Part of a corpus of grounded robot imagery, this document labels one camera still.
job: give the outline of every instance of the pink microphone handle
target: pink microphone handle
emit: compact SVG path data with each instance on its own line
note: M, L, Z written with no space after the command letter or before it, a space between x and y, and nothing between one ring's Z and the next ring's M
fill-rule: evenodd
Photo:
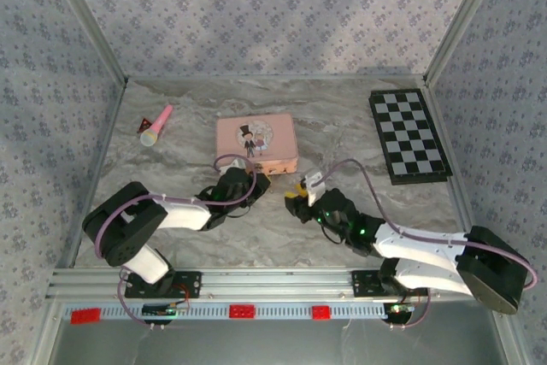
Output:
M173 111L173 106L169 104L165 109L163 109L162 113L158 116L156 121L152 123L152 126L150 126L149 130L159 134L160 130L162 129L165 122L167 121L168 117L171 115L172 111Z

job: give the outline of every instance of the cartoon sticker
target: cartoon sticker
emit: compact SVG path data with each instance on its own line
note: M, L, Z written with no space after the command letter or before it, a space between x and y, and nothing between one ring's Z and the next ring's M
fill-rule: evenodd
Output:
M263 156L274 138L274 130L262 120L249 121L236 133L238 143L245 149L247 158Z

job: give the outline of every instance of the red block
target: red block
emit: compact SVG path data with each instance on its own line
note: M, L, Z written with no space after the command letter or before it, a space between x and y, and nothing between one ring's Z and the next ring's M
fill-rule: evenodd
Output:
M233 320L252 320L255 318L254 305L230 305L230 318Z
M71 325L91 324L101 320L100 308L80 309L70 315Z
M331 319L331 307L328 305L316 305L311 307L311 317L315 321L327 321Z

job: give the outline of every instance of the pink toy microphone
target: pink toy microphone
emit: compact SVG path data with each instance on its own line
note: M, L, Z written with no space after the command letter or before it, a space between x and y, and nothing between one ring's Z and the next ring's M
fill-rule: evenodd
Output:
M169 104L162 113L158 116L156 121L152 123L152 126L148 130L144 130L140 135L140 142L146 147L151 147L157 141L157 135L160 133L163 125L167 121L169 115L173 111L173 106Z

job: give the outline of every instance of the folding chessboard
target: folding chessboard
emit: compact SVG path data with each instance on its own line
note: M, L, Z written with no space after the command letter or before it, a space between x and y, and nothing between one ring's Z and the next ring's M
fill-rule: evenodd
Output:
M452 175L419 89L373 91L368 101L393 185L446 181Z

